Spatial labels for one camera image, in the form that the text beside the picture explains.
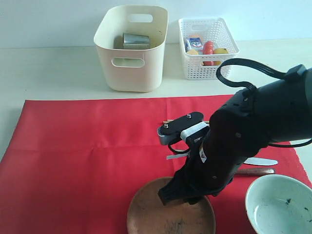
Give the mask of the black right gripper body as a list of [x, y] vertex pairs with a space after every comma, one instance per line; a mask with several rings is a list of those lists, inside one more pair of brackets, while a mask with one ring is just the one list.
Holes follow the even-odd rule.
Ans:
[[184, 191], [180, 197], [220, 193], [246, 159], [255, 156], [260, 149], [257, 144], [238, 138], [205, 137], [182, 168]]

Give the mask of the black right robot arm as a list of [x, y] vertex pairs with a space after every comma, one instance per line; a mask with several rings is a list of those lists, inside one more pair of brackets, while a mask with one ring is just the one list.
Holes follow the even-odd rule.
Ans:
[[181, 140], [187, 159], [158, 196], [163, 204], [173, 200], [198, 203], [205, 195], [218, 195], [238, 168], [261, 149], [284, 147], [286, 141], [312, 140], [312, 71], [298, 65], [282, 79], [253, 93], [235, 93], [205, 123], [192, 112], [157, 130], [161, 144]]

